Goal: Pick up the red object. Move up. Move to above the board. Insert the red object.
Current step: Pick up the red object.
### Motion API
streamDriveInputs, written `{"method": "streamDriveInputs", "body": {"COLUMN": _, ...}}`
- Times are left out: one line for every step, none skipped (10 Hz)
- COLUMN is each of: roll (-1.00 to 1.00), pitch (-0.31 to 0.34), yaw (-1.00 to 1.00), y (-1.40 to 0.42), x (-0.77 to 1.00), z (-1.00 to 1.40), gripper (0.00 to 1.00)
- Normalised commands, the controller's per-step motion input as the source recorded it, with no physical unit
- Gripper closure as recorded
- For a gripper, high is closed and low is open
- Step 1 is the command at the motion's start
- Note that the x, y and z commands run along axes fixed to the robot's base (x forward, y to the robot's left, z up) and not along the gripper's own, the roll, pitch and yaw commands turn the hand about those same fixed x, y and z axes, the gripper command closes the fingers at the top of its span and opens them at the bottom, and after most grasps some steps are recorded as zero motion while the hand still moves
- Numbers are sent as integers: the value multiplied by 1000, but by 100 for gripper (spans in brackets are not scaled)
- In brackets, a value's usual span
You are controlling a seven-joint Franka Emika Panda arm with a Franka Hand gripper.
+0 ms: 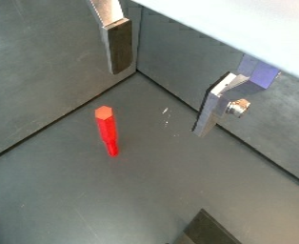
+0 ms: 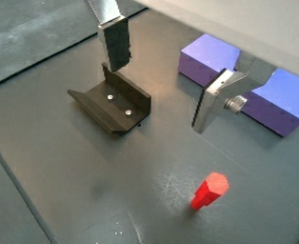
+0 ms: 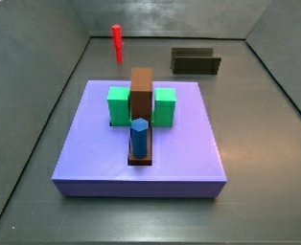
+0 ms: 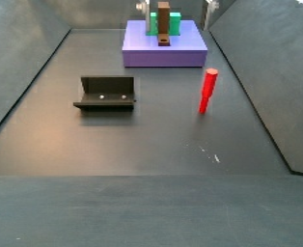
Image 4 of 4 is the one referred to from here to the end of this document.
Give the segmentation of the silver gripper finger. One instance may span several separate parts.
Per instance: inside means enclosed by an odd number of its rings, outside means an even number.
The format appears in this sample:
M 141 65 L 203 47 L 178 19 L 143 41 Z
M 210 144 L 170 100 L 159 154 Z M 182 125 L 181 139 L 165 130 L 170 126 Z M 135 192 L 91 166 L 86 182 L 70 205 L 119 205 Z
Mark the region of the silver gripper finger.
M 142 12 L 145 16 L 145 31 L 150 31 L 150 0 L 138 0 L 135 9 Z
M 218 9 L 218 1 L 217 0 L 205 0 L 205 3 L 206 3 L 206 14 L 205 14 L 203 29 L 207 28 L 211 13 Z

